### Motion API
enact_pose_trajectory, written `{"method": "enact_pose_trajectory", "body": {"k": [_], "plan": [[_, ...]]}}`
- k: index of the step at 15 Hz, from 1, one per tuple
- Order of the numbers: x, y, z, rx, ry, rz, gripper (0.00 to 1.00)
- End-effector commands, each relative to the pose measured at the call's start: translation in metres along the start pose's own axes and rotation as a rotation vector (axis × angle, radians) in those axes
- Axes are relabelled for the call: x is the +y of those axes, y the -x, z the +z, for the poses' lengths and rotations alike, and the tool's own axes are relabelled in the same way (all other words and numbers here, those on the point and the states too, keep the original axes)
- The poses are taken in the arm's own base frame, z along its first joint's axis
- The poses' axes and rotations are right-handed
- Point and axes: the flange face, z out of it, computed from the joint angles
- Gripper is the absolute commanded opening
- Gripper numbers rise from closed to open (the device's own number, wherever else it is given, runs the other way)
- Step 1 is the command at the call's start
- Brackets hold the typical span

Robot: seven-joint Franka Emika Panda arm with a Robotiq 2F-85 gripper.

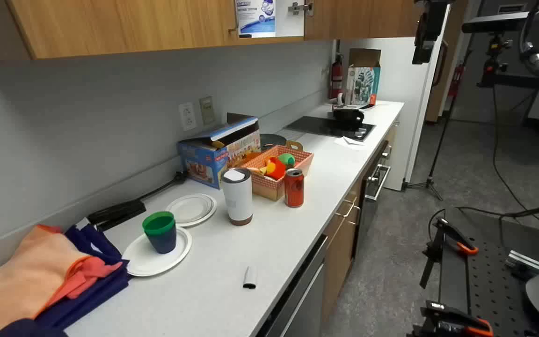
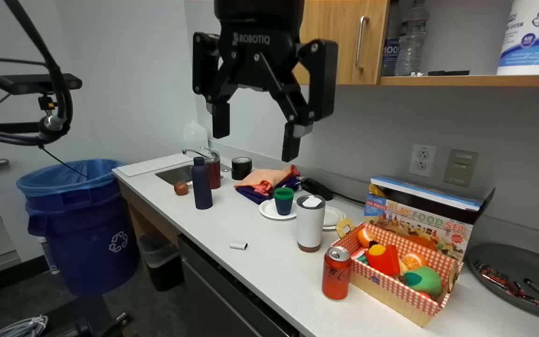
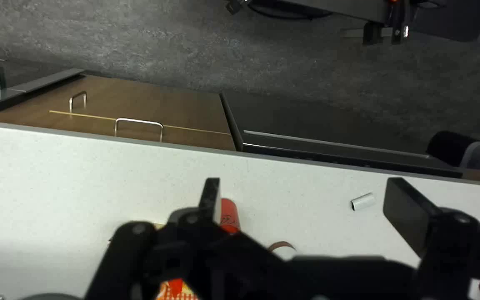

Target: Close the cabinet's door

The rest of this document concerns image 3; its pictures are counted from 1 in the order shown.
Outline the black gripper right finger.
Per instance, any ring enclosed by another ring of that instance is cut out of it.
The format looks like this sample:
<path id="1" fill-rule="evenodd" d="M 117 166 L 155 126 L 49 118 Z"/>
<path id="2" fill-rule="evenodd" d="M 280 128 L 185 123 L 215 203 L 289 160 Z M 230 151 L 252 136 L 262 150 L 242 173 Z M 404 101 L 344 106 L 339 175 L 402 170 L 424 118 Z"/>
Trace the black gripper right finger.
<path id="1" fill-rule="evenodd" d="M 384 215 L 419 255 L 427 253 L 427 243 L 440 208 L 422 195 L 405 178 L 387 181 Z"/>

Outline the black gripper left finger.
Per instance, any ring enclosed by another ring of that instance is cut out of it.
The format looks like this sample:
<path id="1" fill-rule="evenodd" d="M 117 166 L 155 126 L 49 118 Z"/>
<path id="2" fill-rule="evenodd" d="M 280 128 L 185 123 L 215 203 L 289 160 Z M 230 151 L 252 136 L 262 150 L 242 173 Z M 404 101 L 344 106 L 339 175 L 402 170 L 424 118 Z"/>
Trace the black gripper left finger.
<path id="1" fill-rule="evenodd" d="M 200 195 L 199 208 L 214 221 L 220 218 L 220 180 L 207 178 Z"/>

